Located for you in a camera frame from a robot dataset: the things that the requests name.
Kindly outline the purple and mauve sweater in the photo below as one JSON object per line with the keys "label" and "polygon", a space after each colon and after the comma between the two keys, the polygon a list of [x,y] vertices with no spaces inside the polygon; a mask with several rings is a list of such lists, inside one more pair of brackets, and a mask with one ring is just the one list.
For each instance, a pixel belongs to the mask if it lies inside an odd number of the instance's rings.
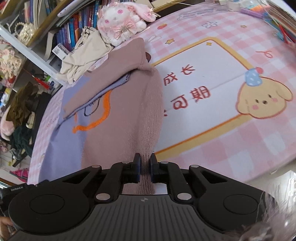
{"label": "purple and mauve sweater", "polygon": [[139,153],[140,182],[128,182],[123,190],[153,194],[148,162],[159,139],[163,112],[160,74],[147,59],[144,39],[133,39],[64,91],[39,181],[93,165],[109,169],[118,162],[131,162]]}

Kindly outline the dark green garment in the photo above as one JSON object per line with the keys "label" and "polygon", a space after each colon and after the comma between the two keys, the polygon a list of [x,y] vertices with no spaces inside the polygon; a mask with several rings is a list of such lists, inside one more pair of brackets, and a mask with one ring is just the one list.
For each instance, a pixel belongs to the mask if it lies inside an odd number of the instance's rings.
{"label": "dark green garment", "polygon": [[26,125],[18,126],[10,137],[11,148],[17,151],[25,150],[25,153],[31,157],[33,146],[30,144],[32,137],[32,129],[27,128]]}

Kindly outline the pink checkered table mat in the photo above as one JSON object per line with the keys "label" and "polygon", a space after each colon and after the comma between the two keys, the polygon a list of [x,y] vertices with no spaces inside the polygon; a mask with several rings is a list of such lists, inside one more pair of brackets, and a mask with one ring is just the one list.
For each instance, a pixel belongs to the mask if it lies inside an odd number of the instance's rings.
{"label": "pink checkered table mat", "polygon": [[[192,6],[157,20],[136,38],[144,39],[162,81],[163,120],[153,151],[159,161],[184,169],[197,164],[249,181],[295,158],[295,54],[266,23]],[[30,184],[40,182],[63,94],[72,86],[46,109]]]}

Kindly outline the brown garment pile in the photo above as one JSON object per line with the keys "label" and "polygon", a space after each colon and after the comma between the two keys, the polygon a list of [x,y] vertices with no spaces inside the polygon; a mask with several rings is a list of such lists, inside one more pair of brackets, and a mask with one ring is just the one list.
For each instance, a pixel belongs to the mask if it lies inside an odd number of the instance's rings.
{"label": "brown garment pile", "polygon": [[38,86],[31,82],[28,82],[18,90],[6,115],[6,120],[11,121],[14,128],[21,126],[31,112],[36,109],[38,90]]}

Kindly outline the cream canvas bag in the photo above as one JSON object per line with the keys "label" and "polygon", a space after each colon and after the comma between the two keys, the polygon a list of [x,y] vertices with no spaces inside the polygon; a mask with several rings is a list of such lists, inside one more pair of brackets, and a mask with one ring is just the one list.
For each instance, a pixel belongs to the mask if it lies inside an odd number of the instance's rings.
{"label": "cream canvas bag", "polygon": [[113,49],[93,27],[84,27],[74,49],[62,60],[57,78],[68,84],[77,81],[97,60]]}

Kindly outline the white small box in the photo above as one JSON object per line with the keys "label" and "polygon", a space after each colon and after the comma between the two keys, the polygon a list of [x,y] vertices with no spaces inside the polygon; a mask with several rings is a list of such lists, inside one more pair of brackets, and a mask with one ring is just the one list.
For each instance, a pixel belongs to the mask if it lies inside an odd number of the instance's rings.
{"label": "white small box", "polygon": [[61,43],[58,43],[52,52],[60,59],[64,60],[70,51]]}

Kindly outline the row of colourful books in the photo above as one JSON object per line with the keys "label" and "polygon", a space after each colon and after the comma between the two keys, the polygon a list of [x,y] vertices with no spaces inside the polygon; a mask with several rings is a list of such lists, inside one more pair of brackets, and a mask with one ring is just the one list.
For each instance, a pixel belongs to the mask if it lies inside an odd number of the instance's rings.
{"label": "row of colourful books", "polygon": [[72,51],[84,28],[97,28],[99,10],[110,1],[71,1],[62,8],[47,36],[47,50],[58,44]]}

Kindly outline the pink white plush bunny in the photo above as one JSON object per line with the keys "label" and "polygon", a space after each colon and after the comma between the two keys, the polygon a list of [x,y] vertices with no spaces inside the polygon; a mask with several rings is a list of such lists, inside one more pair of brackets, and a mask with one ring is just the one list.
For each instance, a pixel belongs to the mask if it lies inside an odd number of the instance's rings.
{"label": "pink white plush bunny", "polygon": [[116,47],[147,28],[159,16],[153,8],[133,1],[111,3],[97,13],[97,28],[105,43]]}

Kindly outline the white metal bookshelf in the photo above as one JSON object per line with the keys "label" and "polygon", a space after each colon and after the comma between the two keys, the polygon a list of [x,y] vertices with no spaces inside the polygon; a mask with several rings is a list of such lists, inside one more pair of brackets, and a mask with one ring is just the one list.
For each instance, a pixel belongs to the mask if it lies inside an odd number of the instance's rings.
{"label": "white metal bookshelf", "polygon": [[[51,81],[59,80],[62,60],[47,50],[47,36],[53,29],[53,22],[62,8],[71,1],[1,1],[1,39],[10,43],[25,58],[30,60],[47,75]],[[36,31],[27,45],[21,43],[15,33],[19,22],[33,23]]]}

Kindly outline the white pearl handbag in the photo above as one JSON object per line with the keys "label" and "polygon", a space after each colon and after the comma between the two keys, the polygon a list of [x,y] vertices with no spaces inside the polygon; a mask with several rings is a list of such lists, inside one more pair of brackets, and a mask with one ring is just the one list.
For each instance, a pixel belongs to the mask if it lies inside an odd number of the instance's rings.
{"label": "white pearl handbag", "polygon": [[17,39],[27,45],[30,39],[34,36],[36,28],[33,23],[19,22],[15,25],[15,33]]}

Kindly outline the stack of papers right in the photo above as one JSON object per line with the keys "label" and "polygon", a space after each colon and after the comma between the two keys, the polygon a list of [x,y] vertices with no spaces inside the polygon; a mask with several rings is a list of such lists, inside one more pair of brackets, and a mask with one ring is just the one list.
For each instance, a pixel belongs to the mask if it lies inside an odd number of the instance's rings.
{"label": "stack of papers right", "polygon": [[276,36],[295,47],[295,12],[285,1],[240,1],[241,13],[262,19]]}

